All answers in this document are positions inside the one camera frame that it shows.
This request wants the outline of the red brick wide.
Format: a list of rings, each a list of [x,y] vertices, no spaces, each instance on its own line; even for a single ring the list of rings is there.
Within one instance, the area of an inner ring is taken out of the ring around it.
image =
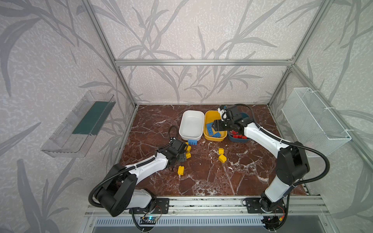
[[[230,136],[231,136],[232,138],[236,138],[236,139],[247,139],[247,138],[248,138],[248,137],[246,137],[246,136],[241,135],[240,133],[238,133],[238,132],[236,132],[236,131],[231,131],[231,132],[230,132]]]

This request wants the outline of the blue brick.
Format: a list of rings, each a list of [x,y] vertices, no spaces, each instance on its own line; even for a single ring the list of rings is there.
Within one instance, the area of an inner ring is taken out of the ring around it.
[[[212,137],[214,137],[214,138],[220,138],[221,134],[220,133],[215,133]]]
[[[187,142],[189,145],[193,145],[193,146],[196,146],[198,144],[197,140],[188,140]]]
[[[209,136],[213,136],[213,135],[214,135],[214,131],[213,131],[212,126],[213,126],[213,122],[212,122],[212,123],[208,123],[208,124],[206,125],[207,132],[208,132],[208,135],[209,135]]]

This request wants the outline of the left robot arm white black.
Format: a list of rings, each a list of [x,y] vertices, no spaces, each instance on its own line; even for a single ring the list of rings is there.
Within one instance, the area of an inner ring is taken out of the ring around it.
[[[169,142],[157,148],[151,157],[131,165],[114,165],[103,181],[90,191],[89,204],[104,208],[112,217],[125,210],[132,213],[136,209],[155,210],[156,196],[146,189],[136,189],[136,186],[159,171],[174,168],[185,157],[188,145],[178,138],[178,133],[171,136],[172,129],[178,130],[178,127],[172,125],[169,128]]]

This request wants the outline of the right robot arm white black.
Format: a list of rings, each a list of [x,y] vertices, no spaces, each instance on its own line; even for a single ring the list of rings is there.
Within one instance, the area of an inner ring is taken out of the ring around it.
[[[241,103],[222,105],[218,108],[218,113],[220,119],[213,122],[214,130],[235,131],[258,143],[276,158],[276,176],[261,194],[260,208],[264,212],[272,212],[298,185],[318,181],[329,173],[330,162],[323,153],[298,141],[290,142],[269,132],[258,124],[252,107]],[[307,151],[321,157],[325,168],[318,176],[302,180],[310,172]]]

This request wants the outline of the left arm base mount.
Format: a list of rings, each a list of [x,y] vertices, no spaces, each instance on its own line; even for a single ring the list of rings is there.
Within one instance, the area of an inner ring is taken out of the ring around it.
[[[150,202],[146,208],[132,208],[129,213],[135,215],[145,214],[167,214],[169,212],[170,199],[169,198],[156,198]]]

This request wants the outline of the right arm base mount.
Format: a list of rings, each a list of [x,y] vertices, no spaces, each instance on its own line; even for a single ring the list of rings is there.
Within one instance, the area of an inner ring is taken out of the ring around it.
[[[262,196],[245,198],[241,203],[246,207],[249,214],[272,214],[285,211],[285,203],[283,199],[272,202],[265,196]]]

